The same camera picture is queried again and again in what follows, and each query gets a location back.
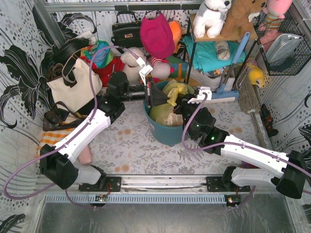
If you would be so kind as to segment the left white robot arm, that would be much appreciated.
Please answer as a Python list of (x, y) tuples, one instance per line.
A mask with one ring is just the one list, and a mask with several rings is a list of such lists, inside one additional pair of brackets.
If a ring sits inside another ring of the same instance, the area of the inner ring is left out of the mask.
[(165, 104), (168, 96), (154, 84), (152, 78), (147, 78), (146, 83), (130, 85), (124, 72), (112, 73), (106, 93), (86, 119), (54, 146), (45, 144), (41, 148), (40, 153), (48, 156), (40, 159), (40, 172), (61, 189), (68, 189), (74, 183), (103, 189), (106, 173), (93, 165), (78, 166), (75, 161), (94, 137), (124, 112), (124, 102), (132, 100), (144, 100), (148, 107), (154, 107)]

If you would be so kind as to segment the yellow plastic trash bag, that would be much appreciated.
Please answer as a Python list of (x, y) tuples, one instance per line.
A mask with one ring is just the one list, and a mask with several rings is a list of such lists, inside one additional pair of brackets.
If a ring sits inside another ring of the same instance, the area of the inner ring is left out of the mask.
[(151, 108), (149, 117), (163, 126), (176, 127), (183, 125), (183, 117), (175, 114), (173, 110), (177, 106), (178, 95), (193, 94), (194, 88), (188, 84), (170, 80), (164, 85), (162, 91), (169, 99), (165, 104)]

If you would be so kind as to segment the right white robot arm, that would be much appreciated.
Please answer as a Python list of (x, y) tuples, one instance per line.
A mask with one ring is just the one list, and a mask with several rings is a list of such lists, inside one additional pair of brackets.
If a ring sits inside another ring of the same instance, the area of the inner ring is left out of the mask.
[(222, 176), (223, 186), (226, 189), (274, 186), (279, 193), (300, 199), (306, 179), (311, 176), (303, 154), (295, 150), (284, 153), (265, 149), (215, 127), (216, 119), (203, 106), (208, 99), (206, 93), (179, 94), (173, 111), (183, 117), (182, 138), (188, 136), (198, 142), (193, 151), (204, 150), (254, 165), (254, 168), (227, 167)]

